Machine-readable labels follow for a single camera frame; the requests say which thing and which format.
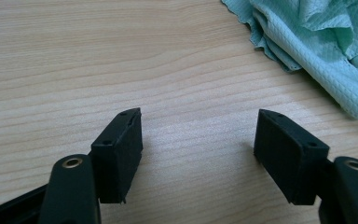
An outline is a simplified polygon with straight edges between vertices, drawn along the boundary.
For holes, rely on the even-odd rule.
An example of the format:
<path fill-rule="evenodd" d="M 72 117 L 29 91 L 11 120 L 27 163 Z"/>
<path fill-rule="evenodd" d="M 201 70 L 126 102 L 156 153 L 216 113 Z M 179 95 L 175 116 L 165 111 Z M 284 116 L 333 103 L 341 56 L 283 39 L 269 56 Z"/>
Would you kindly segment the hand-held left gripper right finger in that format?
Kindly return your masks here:
<path fill-rule="evenodd" d="M 328 151 L 326 143 L 285 115 L 258 111 L 254 155 L 289 203 L 314 204 L 318 169 Z"/>

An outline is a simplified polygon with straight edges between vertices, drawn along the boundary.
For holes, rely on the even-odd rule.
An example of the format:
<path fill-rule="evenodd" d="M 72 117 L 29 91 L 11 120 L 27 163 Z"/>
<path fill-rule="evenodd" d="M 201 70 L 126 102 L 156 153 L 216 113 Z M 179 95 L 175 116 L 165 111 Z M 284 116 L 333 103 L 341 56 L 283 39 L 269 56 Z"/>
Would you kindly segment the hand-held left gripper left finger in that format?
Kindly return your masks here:
<path fill-rule="evenodd" d="M 141 109 L 118 113 L 91 144 L 100 203 L 124 203 L 142 158 Z"/>

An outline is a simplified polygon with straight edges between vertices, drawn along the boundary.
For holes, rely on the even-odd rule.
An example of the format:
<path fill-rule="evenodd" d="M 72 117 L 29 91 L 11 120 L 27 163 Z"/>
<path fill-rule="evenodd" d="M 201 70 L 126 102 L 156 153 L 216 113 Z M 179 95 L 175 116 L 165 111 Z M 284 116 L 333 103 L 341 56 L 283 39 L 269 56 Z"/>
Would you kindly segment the teal cloth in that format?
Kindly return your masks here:
<path fill-rule="evenodd" d="M 287 72 L 306 70 L 358 119 L 358 0 L 221 0 Z"/>

